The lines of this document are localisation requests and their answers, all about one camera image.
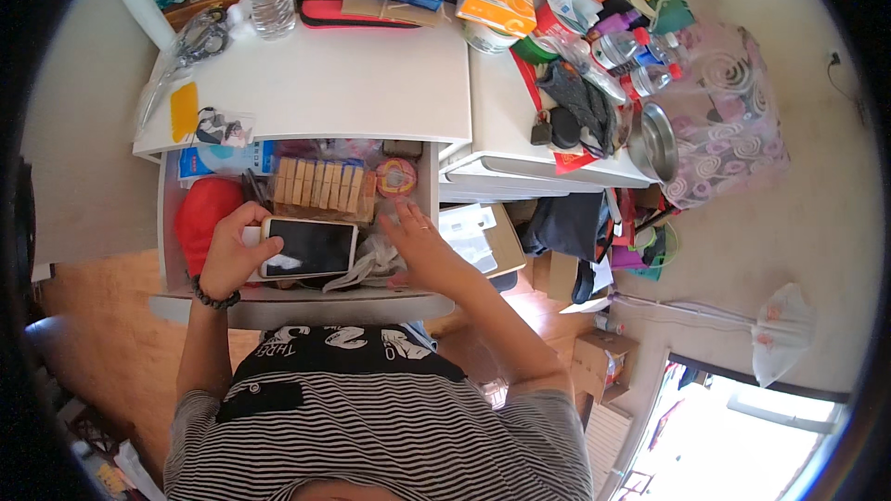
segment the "hand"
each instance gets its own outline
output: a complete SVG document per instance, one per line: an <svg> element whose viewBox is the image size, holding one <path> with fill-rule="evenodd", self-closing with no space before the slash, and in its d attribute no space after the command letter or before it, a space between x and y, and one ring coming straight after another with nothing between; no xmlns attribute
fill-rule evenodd
<svg viewBox="0 0 891 501"><path fill-rule="evenodd" d="M415 204L396 200L396 226L381 217L381 226L408 266L408 281L418 288L447 296L458 302L488 282L477 268L458 255L442 239L433 221Z"/></svg>
<svg viewBox="0 0 891 501"><path fill-rule="evenodd" d="M245 227L270 216L272 213L255 202L248 202L220 219L201 271L199 284L204 294L212 300L225 300L248 281L260 264L282 250L281 237L268 238L253 248L241 241Z"/></svg>

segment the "tiled floor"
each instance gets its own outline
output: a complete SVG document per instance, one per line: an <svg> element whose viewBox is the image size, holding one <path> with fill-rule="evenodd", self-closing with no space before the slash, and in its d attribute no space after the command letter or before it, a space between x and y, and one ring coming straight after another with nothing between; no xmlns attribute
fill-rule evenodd
<svg viewBox="0 0 891 501"><path fill-rule="evenodd" d="M590 314L557 313L565 304L534 291L528 268L505 295L568 365L575 337L590 329ZM147 300L159 291L158 281L155 250L57 265L56 277L44 284L50 317L33 335L62 385L114 422L133 426L143 462L160 481L185 326L150 313ZM466 328L460 312L426 325L442 340L443 354L471 376L493 371L483 367L487 352L481 346L469 346L472 330ZM257 340L256 331L229 331L234 366L254 349Z"/></svg>

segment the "white phone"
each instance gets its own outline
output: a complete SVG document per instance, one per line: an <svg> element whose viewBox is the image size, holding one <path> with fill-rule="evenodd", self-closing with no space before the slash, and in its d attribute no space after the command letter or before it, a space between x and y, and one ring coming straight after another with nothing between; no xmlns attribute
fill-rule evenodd
<svg viewBox="0 0 891 501"><path fill-rule="evenodd" d="M282 237L284 248L260 266L263 278L341 275L353 268L359 228L354 223L291 217L263 219L262 239Z"/></svg>

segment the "metal bowl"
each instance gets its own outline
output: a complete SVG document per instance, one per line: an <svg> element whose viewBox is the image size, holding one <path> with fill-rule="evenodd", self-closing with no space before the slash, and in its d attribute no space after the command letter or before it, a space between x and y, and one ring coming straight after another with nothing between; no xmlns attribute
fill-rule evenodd
<svg viewBox="0 0 891 501"><path fill-rule="evenodd" d="M656 103L647 103L634 112L628 153L634 166L653 180L669 182L677 174L674 130L665 111Z"/></svg>

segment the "phone screen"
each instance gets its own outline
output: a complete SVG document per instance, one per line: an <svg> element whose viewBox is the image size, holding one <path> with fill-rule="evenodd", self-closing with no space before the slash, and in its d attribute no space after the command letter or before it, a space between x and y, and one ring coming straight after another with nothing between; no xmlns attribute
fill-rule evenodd
<svg viewBox="0 0 891 501"><path fill-rule="evenodd" d="M266 262L266 275L346 273L354 228L303 220L270 220L269 236L282 237L284 248Z"/></svg>

